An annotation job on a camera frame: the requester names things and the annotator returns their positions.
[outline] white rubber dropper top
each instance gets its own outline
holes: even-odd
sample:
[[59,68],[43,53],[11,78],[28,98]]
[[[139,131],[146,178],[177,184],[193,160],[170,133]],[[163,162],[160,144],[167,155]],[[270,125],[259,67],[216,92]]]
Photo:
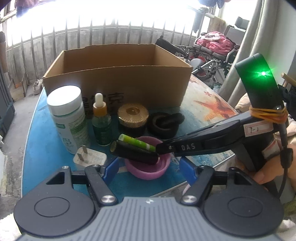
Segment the white rubber dropper top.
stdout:
[[101,93],[96,93],[96,95],[94,96],[94,100],[95,100],[95,106],[97,108],[100,108],[104,105],[103,95]]

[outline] green tube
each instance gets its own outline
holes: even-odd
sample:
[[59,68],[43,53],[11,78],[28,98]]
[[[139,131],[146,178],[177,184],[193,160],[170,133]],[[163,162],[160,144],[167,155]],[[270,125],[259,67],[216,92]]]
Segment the green tube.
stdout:
[[137,147],[149,150],[149,151],[155,151],[155,146],[149,145],[146,142],[143,142],[143,141],[140,141],[138,139],[129,137],[129,136],[125,135],[125,134],[121,134],[119,136],[118,140],[123,141],[123,142],[128,143],[128,144],[131,144],[133,146],[137,146]]

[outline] blue table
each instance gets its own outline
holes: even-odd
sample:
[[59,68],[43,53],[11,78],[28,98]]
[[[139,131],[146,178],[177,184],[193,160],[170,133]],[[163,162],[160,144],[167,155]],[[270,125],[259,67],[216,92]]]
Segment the blue table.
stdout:
[[[185,121],[180,125],[177,136],[236,114],[235,110],[223,99],[194,76],[191,76],[180,108],[149,110],[150,113],[158,111],[184,114]],[[117,116],[112,117],[112,125],[114,133],[117,133],[118,136],[120,133],[118,132]],[[100,147],[96,144],[90,120],[88,120],[88,128],[91,139],[90,148],[105,152],[108,158],[112,158],[109,147]],[[215,166],[232,154],[231,151],[227,151],[219,154],[191,156],[189,159],[197,165]],[[120,171],[110,183],[109,188],[121,200],[124,196],[152,196],[175,187],[185,179],[179,172],[179,159],[175,158],[173,154],[171,155],[172,161],[166,173],[158,179],[149,181],[138,179],[127,172],[124,161],[121,160]],[[76,170],[73,157],[74,155],[64,147],[50,117],[46,104],[46,92],[43,89],[27,136],[22,172],[22,195],[27,194],[61,166],[67,165],[72,170]],[[87,194],[86,187],[83,185],[74,185],[74,188]]]

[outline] beige curtain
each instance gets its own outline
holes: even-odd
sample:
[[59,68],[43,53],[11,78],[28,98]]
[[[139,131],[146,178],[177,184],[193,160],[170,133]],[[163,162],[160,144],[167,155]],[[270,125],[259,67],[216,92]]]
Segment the beige curtain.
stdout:
[[255,53],[261,53],[265,58],[267,57],[278,2],[279,0],[257,0],[253,18],[249,23],[241,47],[219,91],[219,95],[232,107],[235,107],[239,99],[246,93],[234,65]]

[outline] gold jar lid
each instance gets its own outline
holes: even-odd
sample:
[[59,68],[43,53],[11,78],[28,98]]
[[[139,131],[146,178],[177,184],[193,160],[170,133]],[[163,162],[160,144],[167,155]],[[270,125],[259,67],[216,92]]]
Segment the gold jar lid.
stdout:
[[123,126],[137,128],[146,124],[149,113],[141,104],[128,103],[119,107],[117,115]]

